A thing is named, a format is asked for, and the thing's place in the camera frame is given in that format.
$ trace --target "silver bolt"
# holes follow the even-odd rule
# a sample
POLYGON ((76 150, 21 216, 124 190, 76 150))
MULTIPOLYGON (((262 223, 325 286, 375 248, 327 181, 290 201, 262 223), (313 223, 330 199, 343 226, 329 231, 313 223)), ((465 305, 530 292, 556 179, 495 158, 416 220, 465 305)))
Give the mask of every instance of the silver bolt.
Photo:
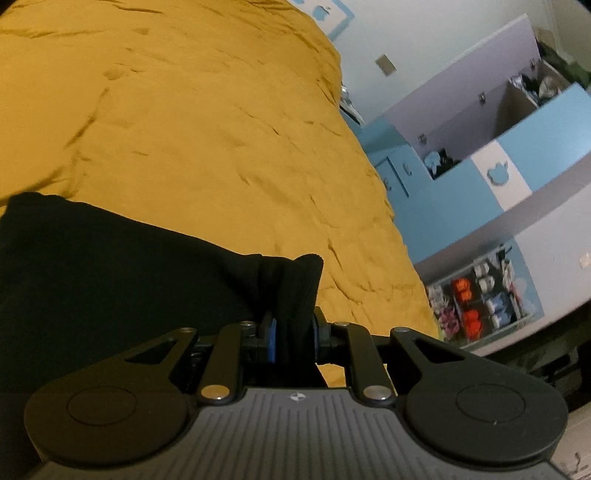
POLYGON ((384 401, 392 396, 392 390, 382 385, 370 385, 363 389, 363 394, 370 400, 384 401))
POLYGON ((208 385, 201 389, 201 395, 209 400, 223 400, 230 394, 230 389, 225 385, 208 385))

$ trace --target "gray ribbed panel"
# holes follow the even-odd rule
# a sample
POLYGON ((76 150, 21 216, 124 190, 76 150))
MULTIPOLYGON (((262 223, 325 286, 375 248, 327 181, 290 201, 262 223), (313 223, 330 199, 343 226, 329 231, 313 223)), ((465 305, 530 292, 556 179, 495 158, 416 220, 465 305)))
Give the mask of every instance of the gray ribbed panel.
POLYGON ((159 455, 111 471, 47 463, 32 480, 558 480, 550 464, 516 472, 448 465, 417 446, 396 415, 347 390, 252 388, 240 402, 208 407, 159 455))

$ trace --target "black cloth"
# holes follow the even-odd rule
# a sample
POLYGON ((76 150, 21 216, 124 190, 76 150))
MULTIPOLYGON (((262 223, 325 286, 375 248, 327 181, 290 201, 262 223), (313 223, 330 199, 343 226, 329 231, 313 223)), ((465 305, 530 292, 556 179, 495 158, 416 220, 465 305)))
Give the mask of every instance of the black cloth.
MULTIPOLYGON (((4 407, 171 330, 212 335, 267 310, 277 319, 275 376, 303 386, 310 372, 319 377, 312 320, 322 266, 318 255, 239 255, 85 203, 15 196, 0 219, 4 407)), ((0 446, 11 435, 22 430, 0 425, 0 446)))

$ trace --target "bed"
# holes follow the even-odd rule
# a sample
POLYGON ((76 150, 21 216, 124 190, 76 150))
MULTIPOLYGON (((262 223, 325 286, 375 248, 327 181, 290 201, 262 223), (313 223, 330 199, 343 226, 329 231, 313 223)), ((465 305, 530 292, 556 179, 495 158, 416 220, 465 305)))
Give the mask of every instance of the bed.
POLYGON ((437 336, 340 116, 339 62, 287 0, 18 0, 0 17, 0 215, 36 191, 242 254, 314 252, 329 321, 437 336))

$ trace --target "apple logo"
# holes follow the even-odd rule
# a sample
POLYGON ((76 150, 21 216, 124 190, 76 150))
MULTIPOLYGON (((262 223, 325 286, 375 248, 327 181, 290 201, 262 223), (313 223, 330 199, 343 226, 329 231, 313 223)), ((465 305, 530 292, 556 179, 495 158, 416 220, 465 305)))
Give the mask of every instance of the apple logo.
POLYGON ((312 12, 312 17, 318 20, 319 22, 322 22, 328 14, 329 12, 326 8, 322 7, 321 5, 318 5, 312 12))
POLYGON ((486 174, 493 185, 504 185, 509 181, 509 171, 507 163, 497 163, 494 168, 491 168, 486 174))

